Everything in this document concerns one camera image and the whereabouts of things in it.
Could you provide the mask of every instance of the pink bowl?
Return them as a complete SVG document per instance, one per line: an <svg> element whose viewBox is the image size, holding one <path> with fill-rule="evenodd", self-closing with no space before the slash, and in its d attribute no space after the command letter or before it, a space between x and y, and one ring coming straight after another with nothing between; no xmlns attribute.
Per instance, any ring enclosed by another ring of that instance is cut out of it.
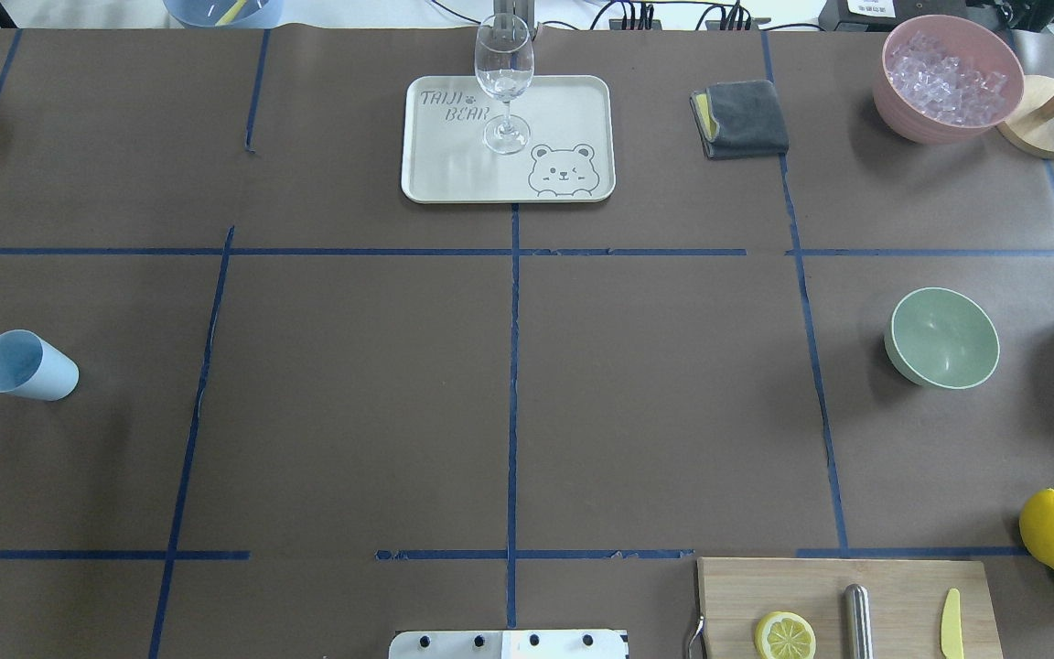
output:
<svg viewBox="0 0 1054 659"><path fill-rule="evenodd" d="M991 72L1008 76L1007 86L1002 89L1002 99L1007 101L1002 112L996 114L995 120L987 125L954 125L942 123L936 118L924 116L918 109L905 100L885 75L885 58L897 45L911 40L913 33L923 32L930 37L939 38L951 55L959 58L971 58L974 67L987 75ZM946 17L941 14L909 18L897 25L885 46L881 51L881 59L877 62L873 76L873 101L878 113L890 129L900 136L912 139L920 144L949 144L961 142L982 133L1007 120L1019 105L1023 97L1023 67L1019 59L1012 53L1000 38L979 24L974 24L965 18Z"/></svg>

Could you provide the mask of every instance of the white bracket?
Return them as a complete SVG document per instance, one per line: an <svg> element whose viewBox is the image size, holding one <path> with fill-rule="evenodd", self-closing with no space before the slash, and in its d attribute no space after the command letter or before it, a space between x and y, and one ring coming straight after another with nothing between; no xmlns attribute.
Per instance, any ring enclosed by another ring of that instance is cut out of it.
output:
<svg viewBox="0 0 1054 659"><path fill-rule="evenodd" d="M401 633L389 659L627 659L628 634L616 629L504 629Z"/></svg>

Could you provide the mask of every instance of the glass base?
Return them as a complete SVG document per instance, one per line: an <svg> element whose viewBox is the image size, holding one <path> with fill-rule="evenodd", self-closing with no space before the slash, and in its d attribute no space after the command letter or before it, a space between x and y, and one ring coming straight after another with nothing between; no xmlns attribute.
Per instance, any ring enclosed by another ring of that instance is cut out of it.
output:
<svg viewBox="0 0 1054 659"><path fill-rule="evenodd" d="M510 124L503 124L503 117L499 115L486 121L482 129L482 141L495 154L518 154L530 144L530 125L522 116L515 115L510 116Z"/></svg>

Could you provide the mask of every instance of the yellow stick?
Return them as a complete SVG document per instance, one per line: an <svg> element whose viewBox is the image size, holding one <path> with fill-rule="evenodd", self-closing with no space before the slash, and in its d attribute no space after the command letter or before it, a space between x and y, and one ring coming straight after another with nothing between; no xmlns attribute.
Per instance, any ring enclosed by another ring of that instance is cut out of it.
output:
<svg viewBox="0 0 1054 659"><path fill-rule="evenodd" d="M235 0L234 5L230 9L227 9L226 14L222 14L221 18L218 18L217 24L230 24L234 17L238 16L239 12L242 12L242 4L247 4L247 0Z"/></svg>

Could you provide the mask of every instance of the glass stem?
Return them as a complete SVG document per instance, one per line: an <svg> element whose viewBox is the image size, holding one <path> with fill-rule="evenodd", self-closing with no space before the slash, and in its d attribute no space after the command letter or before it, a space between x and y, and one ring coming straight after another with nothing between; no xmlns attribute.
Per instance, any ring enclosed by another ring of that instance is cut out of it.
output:
<svg viewBox="0 0 1054 659"><path fill-rule="evenodd" d="M511 133L513 127L510 125L510 100L503 101L503 125L499 127L499 133L504 135Z"/></svg>

